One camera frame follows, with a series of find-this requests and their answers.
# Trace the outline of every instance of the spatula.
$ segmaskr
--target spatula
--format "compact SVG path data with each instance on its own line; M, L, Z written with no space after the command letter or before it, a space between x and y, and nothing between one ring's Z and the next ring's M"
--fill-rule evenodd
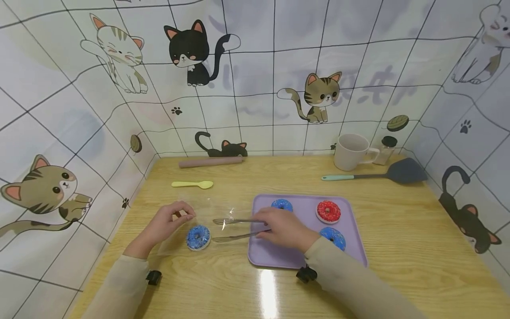
M405 158L390 165L386 174L327 175L323 181L343 181L359 178L387 178L399 184L410 184L427 180L427 174L412 158Z

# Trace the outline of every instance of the plastic spoon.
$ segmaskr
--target plastic spoon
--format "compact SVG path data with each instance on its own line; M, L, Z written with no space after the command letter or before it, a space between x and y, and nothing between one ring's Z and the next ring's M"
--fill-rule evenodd
M199 183L195 182L172 182L172 187L185 187L185 186L198 186L201 189L208 189L213 187L213 182L211 181L201 181Z

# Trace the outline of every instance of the table surface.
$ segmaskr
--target table surface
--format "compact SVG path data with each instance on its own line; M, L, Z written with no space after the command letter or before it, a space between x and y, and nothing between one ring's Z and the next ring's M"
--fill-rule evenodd
M510 298L425 183L323 182L323 175L343 173L332 156L248 157L242 164L185 169L178 168L180 160L163 158L154 165L71 318L81 318L115 260L157 209L177 200L194 206L198 217L152 251L150 268L163 279L148 287L136 318L354 318L317 283L302 284L295 270L252 266L248 239L212 242L199 252L186 247L187 231L197 223L208 226L213 237L249 232L247 224L222 230L211 220L229 216L231 208L235 217L249 217L260 193L347 198L370 268L429 318L508 318ZM367 164L355 173L385 170ZM170 187L172 181L202 180L214 186Z

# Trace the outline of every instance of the sleeve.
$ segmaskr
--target sleeve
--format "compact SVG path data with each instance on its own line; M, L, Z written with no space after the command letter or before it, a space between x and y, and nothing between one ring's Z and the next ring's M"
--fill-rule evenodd
M319 238L305 253L317 272L317 282L346 305L359 319L426 318L412 303L383 282L373 271Z
M142 301L149 272L143 259L120 256L82 319L131 319Z

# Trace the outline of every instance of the hand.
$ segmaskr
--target hand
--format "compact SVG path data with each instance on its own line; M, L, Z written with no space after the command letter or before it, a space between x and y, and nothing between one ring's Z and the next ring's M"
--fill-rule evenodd
M186 215L181 215L181 210L184 210ZM128 245L124 255L147 259L154 246L170 237L180 226L194 217L195 211L186 202L162 206L145 229Z
M305 253L320 235L302 224L296 215L285 209L262 208L252 219L263 220L271 232L262 232L257 238L266 239L276 245L297 248Z

